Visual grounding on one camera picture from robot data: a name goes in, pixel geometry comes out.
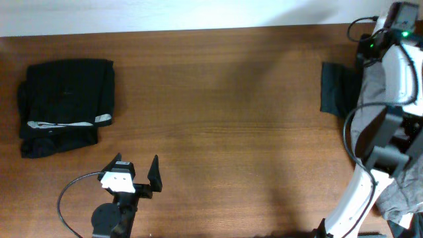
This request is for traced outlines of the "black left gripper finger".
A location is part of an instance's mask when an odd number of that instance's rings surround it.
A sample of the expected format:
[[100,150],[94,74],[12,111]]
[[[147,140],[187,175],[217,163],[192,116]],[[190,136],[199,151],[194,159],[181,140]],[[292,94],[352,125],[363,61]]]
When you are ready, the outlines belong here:
[[111,160],[111,162],[109,162],[109,164],[107,164],[107,166],[105,166],[102,170],[101,170],[101,172],[102,173],[105,173],[105,172],[110,172],[113,168],[114,168],[114,166],[115,166],[115,164],[117,163],[117,162],[119,162],[119,161],[121,161],[122,160],[122,155],[121,155],[121,153],[118,153],[114,158],[113,158],[113,160]]
[[161,192],[163,189],[163,183],[159,171],[159,157],[155,155],[150,166],[147,178],[150,182],[151,190],[153,192]]

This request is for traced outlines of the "grey cargo shorts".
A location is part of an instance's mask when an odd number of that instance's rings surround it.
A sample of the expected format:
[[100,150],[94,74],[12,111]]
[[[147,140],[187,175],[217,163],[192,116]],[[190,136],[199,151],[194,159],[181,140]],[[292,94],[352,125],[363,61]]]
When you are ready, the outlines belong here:
[[[358,105],[382,102],[385,100],[385,72],[381,63],[375,63],[364,69]],[[354,155],[358,140],[364,137],[364,130],[376,118],[385,106],[367,106],[356,111],[349,129]],[[413,214],[422,211],[422,162],[402,172],[399,177],[381,193],[376,206],[382,217],[405,228],[410,227]]]

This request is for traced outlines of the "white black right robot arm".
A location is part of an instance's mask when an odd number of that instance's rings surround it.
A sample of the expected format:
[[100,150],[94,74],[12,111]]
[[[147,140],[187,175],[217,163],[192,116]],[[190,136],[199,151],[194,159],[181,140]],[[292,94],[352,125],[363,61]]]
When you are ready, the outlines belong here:
[[357,39],[356,70],[325,63],[321,110],[345,119],[342,140],[355,164],[339,204],[314,237],[358,237],[360,227],[395,179],[422,160],[422,37],[419,6],[394,2],[372,17]]

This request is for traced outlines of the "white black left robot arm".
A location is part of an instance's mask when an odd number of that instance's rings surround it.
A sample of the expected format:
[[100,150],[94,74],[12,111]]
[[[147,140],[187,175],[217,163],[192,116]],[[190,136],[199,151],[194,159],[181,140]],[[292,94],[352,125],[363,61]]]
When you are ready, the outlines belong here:
[[122,160],[117,154],[101,170],[98,180],[102,188],[113,196],[111,203],[98,206],[91,217],[93,237],[122,237],[131,235],[140,199],[151,199],[155,192],[161,192],[163,183],[159,172],[159,157],[153,158],[147,174],[148,184],[134,182],[135,167]]

